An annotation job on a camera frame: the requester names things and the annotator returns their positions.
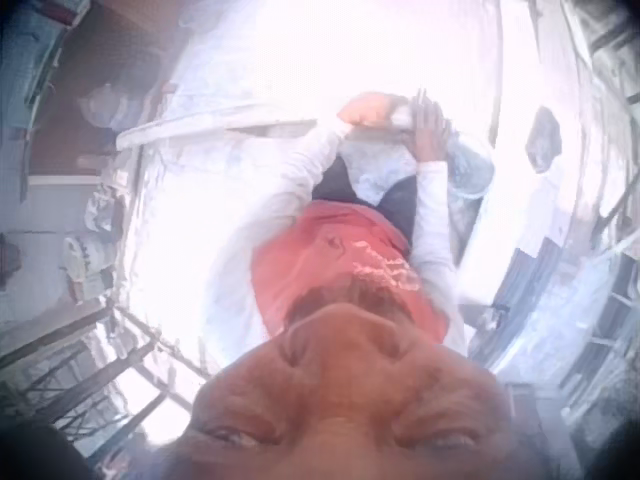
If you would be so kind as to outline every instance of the hand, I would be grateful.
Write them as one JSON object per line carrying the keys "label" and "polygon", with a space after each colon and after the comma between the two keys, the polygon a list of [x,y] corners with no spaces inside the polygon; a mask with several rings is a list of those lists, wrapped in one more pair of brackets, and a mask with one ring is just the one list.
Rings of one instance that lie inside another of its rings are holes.
{"label": "hand", "polygon": [[350,100],[338,113],[338,118],[351,125],[384,127],[389,125],[391,114],[407,100],[397,95],[368,92]]}
{"label": "hand", "polygon": [[413,134],[407,148],[418,163],[446,161],[451,122],[444,118],[440,105],[427,97],[424,89],[411,101]]}

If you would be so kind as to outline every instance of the eye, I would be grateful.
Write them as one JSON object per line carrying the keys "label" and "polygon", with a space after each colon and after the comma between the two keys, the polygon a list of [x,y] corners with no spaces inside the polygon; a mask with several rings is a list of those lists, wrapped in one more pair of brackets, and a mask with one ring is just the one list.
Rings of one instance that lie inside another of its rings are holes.
{"label": "eye", "polygon": [[428,446],[435,448],[469,448],[475,447],[477,442],[464,433],[445,433],[438,435],[426,442]]}
{"label": "eye", "polygon": [[413,450],[449,451],[472,449],[478,445],[477,437],[464,432],[442,432],[416,439],[407,445]]}
{"label": "eye", "polygon": [[260,442],[251,435],[233,428],[217,428],[209,435],[231,447],[255,448],[260,446]]}

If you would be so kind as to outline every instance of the nose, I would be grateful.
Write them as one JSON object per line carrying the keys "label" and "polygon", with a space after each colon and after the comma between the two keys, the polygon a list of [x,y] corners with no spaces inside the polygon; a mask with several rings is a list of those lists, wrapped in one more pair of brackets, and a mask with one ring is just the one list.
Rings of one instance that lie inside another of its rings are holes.
{"label": "nose", "polygon": [[393,322],[337,304],[292,325],[285,334],[284,355],[309,376],[352,376],[395,362],[403,354],[401,338]]}

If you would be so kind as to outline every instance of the hair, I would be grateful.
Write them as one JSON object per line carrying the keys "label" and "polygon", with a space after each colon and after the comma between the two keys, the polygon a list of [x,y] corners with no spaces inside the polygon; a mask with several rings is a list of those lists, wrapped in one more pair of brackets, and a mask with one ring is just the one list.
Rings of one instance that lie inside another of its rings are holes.
{"label": "hair", "polygon": [[51,425],[23,419],[0,428],[0,479],[97,480],[66,437]]}
{"label": "hair", "polygon": [[588,480],[640,478],[640,419],[620,425],[598,450],[586,475]]}
{"label": "hair", "polygon": [[579,472],[569,471],[549,450],[542,434],[525,432],[514,427],[515,448],[498,467],[494,480],[515,477],[540,480],[578,480]]}
{"label": "hair", "polygon": [[356,276],[322,287],[315,287],[300,295],[289,308],[287,325],[307,318],[321,308],[335,303],[350,303],[380,317],[404,317],[412,321],[407,305],[388,287]]}
{"label": "hair", "polygon": [[162,480],[169,478],[184,478],[184,472],[188,472],[182,468],[186,463],[186,459],[180,458],[180,455],[173,448],[173,444],[158,447],[155,451],[144,458],[137,459],[132,462],[131,469],[122,476],[122,480]]}

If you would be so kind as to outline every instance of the black pants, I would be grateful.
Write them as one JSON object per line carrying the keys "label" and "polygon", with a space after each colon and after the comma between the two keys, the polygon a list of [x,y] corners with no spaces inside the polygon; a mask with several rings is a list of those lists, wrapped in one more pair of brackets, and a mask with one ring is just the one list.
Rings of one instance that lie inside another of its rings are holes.
{"label": "black pants", "polygon": [[347,166],[340,157],[337,157],[333,165],[324,173],[322,181],[316,185],[311,194],[313,200],[355,203],[377,210],[402,232],[409,245],[413,238],[417,197],[417,179],[415,175],[411,175],[395,183],[384,194],[377,206],[360,200],[351,186]]}

